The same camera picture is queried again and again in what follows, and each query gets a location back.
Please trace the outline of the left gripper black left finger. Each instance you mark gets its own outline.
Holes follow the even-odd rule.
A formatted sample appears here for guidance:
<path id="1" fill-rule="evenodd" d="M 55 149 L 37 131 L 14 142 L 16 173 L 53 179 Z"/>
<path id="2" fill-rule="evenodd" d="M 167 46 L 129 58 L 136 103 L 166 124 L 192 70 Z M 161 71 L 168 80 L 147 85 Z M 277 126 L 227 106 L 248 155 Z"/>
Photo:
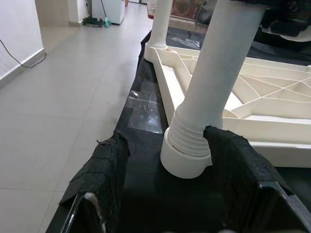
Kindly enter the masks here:
<path id="1" fill-rule="evenodd" d="M 129 156 L 128 141 L 121 133 L 98 142 L 70 180 L 47 232 L 116 232 Z"/>

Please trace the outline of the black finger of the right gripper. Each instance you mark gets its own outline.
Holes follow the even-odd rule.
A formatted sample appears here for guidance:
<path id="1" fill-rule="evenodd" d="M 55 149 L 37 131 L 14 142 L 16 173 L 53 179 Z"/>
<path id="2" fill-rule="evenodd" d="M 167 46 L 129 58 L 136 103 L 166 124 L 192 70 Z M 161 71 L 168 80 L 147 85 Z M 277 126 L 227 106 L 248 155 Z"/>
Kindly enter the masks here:
<path id="1" fill-rule="evenodd" d="M 266 9 L 266 5 L 263 4 L 261 0 L 233 0 L 234 2 L 241 3 L 242 5 L 245 5 L 247 7 L 257 7 Z"/>

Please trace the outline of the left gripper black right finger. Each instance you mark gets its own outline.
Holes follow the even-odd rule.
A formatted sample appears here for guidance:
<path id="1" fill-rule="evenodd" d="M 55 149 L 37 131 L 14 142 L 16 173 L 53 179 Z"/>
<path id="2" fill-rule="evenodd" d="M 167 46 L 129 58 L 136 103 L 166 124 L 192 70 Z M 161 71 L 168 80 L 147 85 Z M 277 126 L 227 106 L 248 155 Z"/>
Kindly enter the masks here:
<path id="1" fill-rule="evenodd" d="M 239 233 L 309 233 L 311 214 L 277 169 L 231 131 L 204 130 L 215 180 Z"/>

